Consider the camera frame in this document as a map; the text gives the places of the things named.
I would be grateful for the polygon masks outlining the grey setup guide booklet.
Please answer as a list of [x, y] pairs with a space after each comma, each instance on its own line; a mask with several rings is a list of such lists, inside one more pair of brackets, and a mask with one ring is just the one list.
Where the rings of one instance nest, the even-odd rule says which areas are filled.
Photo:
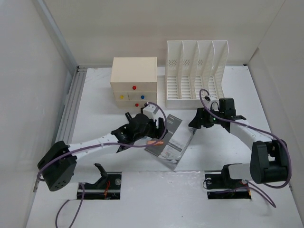
[[170, 114], [167, 116], [167, 130], [162, 145], [147, 147], [145, 150], [173, 171], [181, 161], [196, 129], [189, 128], [184, 120]]

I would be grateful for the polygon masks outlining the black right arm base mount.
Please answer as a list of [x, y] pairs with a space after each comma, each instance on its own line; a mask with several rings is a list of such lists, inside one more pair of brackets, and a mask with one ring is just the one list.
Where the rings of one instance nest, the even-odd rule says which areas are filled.
[[207, 197], [209, 200], [237, 200], [237, 199], [251, 199], [250, 190], [239, 189], [241, 187], [248, 187], [248, 184], [242, 183], [241, 179], [232, 179], [230, 177], [229, 165], [224, 165], [221, 171], [207, 171], [205, 172], [205, 180], [203, 187], [207, 190]]

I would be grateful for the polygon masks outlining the cream drawer cabinet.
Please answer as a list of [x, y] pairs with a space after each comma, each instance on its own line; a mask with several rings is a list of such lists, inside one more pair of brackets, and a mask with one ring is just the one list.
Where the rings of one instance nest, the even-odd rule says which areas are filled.
[[118, 108], [157, 102], [157, 57], [114, 57], [110, 85]]

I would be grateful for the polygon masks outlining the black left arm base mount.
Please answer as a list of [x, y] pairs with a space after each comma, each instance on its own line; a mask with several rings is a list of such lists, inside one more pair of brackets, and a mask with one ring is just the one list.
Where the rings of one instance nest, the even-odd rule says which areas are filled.
[[99, 170], [100, 178], [94, 183], [84, 183], [84, 190], [79, 185], [76, 197], [81, 200], [119, 200], [121, 197], [121, 172], [107, 172], [99, 163], [94, 166]]

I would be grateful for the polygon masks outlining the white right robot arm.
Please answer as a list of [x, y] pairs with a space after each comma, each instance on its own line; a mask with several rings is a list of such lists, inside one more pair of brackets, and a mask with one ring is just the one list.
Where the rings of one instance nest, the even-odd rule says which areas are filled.
[[218, 124], [237, 137], [251, 151], [250, 162], [229, 164], [228, 171], [220, 175], [220, 182], [231, 187], [237, 180], [254, 181], [271, 188], [286, 186], [291, 179], [291, 161], [286, 143], [270, 132], [255, 128], [247, 119], [238, 115], [233, 98], [214, 99], [206, 96], [189, 127], [211, 128]]

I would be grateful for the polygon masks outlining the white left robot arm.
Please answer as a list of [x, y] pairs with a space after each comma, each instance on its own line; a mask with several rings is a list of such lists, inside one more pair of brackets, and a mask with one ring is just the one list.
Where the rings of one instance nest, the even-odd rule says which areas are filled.
[[155, 120], [143, 113], [135, 117], [126, 116], [129, 123], [100, 138], [76, 144], [66, 144], [64, 141], [54, 143], [37, 164], [37, 179], [45, 182], [50, 191], [60, 190], [72, 180], [77, 162], [85, 156], [99, 151], [108, 154], [129, 148], [151, 147], [156, 142], [146, 145], [135, 143], [144, 137], [159, 142], [167, 133], [166, 117]]

